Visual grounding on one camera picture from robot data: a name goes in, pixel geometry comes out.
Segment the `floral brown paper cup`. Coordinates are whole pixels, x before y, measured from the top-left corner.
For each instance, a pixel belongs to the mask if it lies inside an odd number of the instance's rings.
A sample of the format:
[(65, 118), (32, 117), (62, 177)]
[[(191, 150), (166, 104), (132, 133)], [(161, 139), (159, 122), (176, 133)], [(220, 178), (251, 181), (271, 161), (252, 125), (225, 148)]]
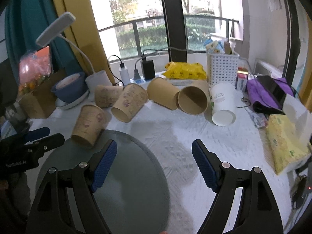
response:
[(81, 146), (93, 147), (106, 122), (104, 110), (96, 105), (82, 106), (71, 139)]

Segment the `floral paper cup lying left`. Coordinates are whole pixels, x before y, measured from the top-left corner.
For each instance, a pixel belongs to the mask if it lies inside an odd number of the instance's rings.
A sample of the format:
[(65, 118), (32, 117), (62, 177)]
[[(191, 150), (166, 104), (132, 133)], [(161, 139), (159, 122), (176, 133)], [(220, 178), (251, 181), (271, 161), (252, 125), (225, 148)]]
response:
[(113, 106), (123, 92), (121, 86), (98, 85), (95, 89), (95, 103), (100, 108)]

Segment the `floral paper cup lying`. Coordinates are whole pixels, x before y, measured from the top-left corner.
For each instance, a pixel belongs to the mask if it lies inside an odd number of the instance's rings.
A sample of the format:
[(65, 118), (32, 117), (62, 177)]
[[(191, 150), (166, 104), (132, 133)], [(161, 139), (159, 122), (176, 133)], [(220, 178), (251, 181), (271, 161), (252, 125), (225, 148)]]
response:
[(95, 89), (95, 103), (100, 108), (113, 106), (123, 92), (121, 86), (98, 85)]
[(112, 114), (119, 121), (129, 123), (147, 101), (147, 91), (138, 84), (130, 83), (113, 104)]

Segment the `floral paper cup lying middle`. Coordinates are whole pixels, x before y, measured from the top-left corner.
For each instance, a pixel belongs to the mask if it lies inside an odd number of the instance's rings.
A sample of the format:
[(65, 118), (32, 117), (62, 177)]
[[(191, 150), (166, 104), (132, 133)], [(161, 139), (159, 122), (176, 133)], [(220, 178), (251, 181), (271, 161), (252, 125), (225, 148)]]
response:
[(129, 123), (147, 101), (147, 91), (138, 84), (130, 83), (113, 104), (112, 114), (119, 121)]

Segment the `plain brown paper cup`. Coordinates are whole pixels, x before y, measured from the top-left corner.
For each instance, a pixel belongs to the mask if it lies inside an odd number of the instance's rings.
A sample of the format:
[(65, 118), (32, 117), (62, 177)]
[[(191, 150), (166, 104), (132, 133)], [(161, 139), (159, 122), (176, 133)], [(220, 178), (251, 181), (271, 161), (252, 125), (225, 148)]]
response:
[(147, 87), (148, 98), (170, 110), (178, 108), (177, 97), (180, 89), (163, 78), (157, 77)]

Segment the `white plate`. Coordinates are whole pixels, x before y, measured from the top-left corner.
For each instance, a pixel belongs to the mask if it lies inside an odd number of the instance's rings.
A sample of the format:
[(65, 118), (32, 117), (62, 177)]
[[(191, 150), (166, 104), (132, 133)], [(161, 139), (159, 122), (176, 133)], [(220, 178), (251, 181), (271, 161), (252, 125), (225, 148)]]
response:
[(78, 104), (80, 104), (82, 101), (85, 100), (85, 98), (88, 95), (89, 95), (89, 90), (87, 90), (83, 95), (81, 95), (79, 98), (74, 100), (72, 103), (66, 103), (66, 102), (60, 100), (59, 98), (57, 98), (56, 102), (55, 102), (55, 106), (56, 106), (56, 108), (61, 109), (61, 110), (68, 110), (68, 109), (71, 109), (71, 108), (77, 106)]

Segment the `blue bowl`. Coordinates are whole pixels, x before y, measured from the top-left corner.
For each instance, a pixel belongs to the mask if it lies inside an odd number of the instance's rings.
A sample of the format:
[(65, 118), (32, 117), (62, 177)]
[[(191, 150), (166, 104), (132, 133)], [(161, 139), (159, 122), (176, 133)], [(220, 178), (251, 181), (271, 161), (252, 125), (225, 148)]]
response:
[(66, 103), (72, 103), (80, 98), (88, 90), (85, 83), (85, 73), (79, 72), (67, 76), (57, 82), (52, 88), (54, 93), (60, 100)]

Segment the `bag of fruit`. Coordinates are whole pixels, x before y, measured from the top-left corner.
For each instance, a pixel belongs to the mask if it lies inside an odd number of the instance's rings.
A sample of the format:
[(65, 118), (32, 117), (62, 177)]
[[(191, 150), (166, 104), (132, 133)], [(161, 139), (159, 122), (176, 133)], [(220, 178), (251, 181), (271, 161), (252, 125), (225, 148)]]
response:
[(50, 46), (28, 52), (19, 63), (19, 96), (40, 86), (53, 73)]

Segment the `yellow tissue pack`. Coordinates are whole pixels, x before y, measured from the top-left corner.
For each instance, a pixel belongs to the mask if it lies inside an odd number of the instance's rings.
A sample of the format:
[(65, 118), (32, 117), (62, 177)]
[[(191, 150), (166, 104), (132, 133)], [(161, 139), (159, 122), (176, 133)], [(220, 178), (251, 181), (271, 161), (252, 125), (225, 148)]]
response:
[(311, 153), (295, 134), (295, 125), (286, 115), (269, 116), (266, 126), (267, 138), (273, 157), (276, 175), (286, 174), (302, 167)]

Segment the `white charger plug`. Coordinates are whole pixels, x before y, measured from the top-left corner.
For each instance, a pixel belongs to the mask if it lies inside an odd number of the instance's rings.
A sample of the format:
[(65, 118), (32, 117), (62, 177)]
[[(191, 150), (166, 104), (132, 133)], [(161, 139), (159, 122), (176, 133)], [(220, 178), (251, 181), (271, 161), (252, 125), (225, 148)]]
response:
[(130, 81), (130, 77), (129, 77), (128, 68), (122, 62), (120, 63), (119, 72), (120, 72), (120, 76), (121, 76), (123, 84), (125, 86), (130, 84), (131, 81)]

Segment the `black phone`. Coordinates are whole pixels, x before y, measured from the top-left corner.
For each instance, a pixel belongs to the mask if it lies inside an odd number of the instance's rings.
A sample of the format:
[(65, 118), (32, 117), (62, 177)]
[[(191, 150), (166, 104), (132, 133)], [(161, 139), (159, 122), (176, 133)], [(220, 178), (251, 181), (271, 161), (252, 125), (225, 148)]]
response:
[(274, 79), (269, 75), (260, 75), (256, 78), (256, 85), (261, 100), (270, 108), (282, 110), (286, 95), (293, 96), (293, 91), (281, 78)]

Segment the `purple cloth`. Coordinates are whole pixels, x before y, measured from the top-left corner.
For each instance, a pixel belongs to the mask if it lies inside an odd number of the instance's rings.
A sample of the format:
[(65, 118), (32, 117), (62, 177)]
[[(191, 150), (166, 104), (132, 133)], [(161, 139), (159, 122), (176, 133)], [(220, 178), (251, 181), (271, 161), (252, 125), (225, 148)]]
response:
[(286, 95), (295, 97), (295, 91), (285, 78), (274, 79), (268, 75), (248, 80), (246, 89), (253, 110), (265, 115), (284, 115)]

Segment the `black power adapter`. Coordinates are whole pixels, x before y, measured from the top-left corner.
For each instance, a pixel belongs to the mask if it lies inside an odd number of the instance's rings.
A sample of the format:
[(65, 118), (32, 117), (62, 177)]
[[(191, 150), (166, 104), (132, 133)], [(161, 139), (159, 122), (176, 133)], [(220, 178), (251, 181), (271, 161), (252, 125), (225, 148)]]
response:
[(141, 57), (141, 69), (145, 81), (155, 78), (155, 69), (153, 60), (147, 60), (146, 56)]

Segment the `yellow curtain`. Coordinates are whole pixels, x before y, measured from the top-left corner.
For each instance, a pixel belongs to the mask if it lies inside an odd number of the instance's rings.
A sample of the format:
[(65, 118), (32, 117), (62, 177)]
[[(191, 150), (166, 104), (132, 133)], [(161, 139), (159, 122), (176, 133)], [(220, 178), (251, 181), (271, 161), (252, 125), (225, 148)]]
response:
[(108, 59), (100, 39), (90, 0), (53, 0), (57, 14), (70, 12), (76, 18), (75, 22), (65, 29), (65, 37), (74, 43), (89, 58), (91, 63), (74, 47), (72, 51), (82, 70), (90, 75), (106, 71), (111, 83), (115, 83), (110, 71)]

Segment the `white perforated basket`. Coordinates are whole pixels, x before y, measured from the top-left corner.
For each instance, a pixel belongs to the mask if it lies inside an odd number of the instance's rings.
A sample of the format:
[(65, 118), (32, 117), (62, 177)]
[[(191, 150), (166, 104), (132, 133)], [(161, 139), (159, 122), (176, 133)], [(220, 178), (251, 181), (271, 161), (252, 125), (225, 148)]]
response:
[(209, 53), (207, 56), (207, 75), (208, 82), (211, 86), (220, 82), (228, 82), (235, 86), (239, 55), (234, 52), (232, 54)]

